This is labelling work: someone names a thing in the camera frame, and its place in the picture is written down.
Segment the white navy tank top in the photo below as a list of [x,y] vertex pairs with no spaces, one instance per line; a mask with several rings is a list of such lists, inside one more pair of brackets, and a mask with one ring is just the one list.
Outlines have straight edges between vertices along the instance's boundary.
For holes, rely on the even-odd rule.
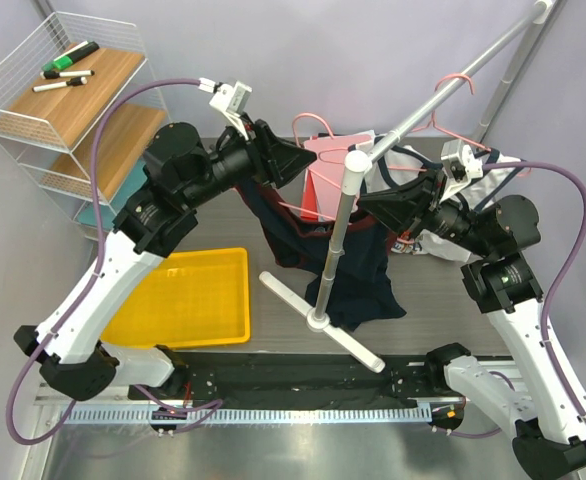
[[[468,187],[453,196],[452,200],[459,202],[462,207],[476,212],[490,206],[497,194],[516,178],[516,172],[508,174],[504,178],[499,174],[490,175],[492,171],[485,173],[481,179],[473,180]],[[379,173],[376,163],[373,170],[365,176],[366,187],[364,190],[367,193],[373,193],[372,180]],[[468,250],[455,246],[452,242],[443,240],[426,231],[420,233],[414,243],[405,243],[400,238],[397,238],[391,247],[391,252],[396,254],[432,255],[444,260],[463,263],[467,262],[471,256]]]

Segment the navy maroon tank top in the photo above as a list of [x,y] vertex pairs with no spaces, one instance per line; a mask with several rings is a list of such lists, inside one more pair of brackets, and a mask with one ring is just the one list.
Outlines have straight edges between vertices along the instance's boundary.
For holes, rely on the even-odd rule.
[[[237,190],[260,222],[276,264],[315,275],[304,293],[315,304],[334,223],[299,218],[284,207],[276,190],[252,180],[239,183]],[[372,216],[360,210],[351,215],[327,305],[332,325],[353,331],[365,322],[406,315],[387,275],[392,243],[388,229]]]

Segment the pink hanger of white top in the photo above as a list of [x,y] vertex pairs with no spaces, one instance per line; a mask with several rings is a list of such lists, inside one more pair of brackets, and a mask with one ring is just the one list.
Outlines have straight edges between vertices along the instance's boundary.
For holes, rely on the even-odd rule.
[[[496,162],[515,162],[521,161],[517,158],[505,157],[499,154]],[[413,178],[419,173],[427,169],[437,169],[441,167],[439,162],[434,162],[415,148],[412,145],[395,146],[392,150],[386,153],[386,155],[378,160],[377,167],[380,174],[383,172],[389,173],[390,177],[395,183],[402,184]],[[516,172],[517,177],[527,177],[531,174],[531,168],[518,168],[518,169],[499,169],[494,170],[490,175],[502,175],[506,178],[506,175]]]

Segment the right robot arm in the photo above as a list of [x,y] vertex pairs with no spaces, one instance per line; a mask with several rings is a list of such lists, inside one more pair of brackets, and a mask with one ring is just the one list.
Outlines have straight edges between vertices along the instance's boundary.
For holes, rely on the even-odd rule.
[[586,390],[549,317],[551,300],[586,234],[585,187],[565,175],[582,196],[583,214],[569,256],[547,291],[523,255],[541,240],[539,214],[529,199],[505,196],[475,210],[451,200],[488,172],[521,166],[479,164],[465,174],[427,170],[403,185],[366,193],[358,204],[395,233],[414,238],[428,231],[477,256],[461,269],[464,287],[505,342],[526,392],[508,387],[459,344],[428,353],[426,386],[438,395],[453,390],[475,403],[508,436],[530,478],[559,479],[586,468]]

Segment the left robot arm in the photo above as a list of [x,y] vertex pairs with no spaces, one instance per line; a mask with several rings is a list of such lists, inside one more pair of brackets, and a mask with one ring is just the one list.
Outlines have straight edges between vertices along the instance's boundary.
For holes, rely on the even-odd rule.
[[247,135],[226,128],[213,151],[189,123],[155,134],[143,153],[146,180],[116,215],[94,265],[47,320],[14,335],[49,387],[75,401],[109,386],[143,385],[166,399],[184,391],[186,367],[168,347],[116,347],[100,337],[133,290],[196,227],[197,207],[245,180],[285,186],[316,159],[263,120],[246,126]]

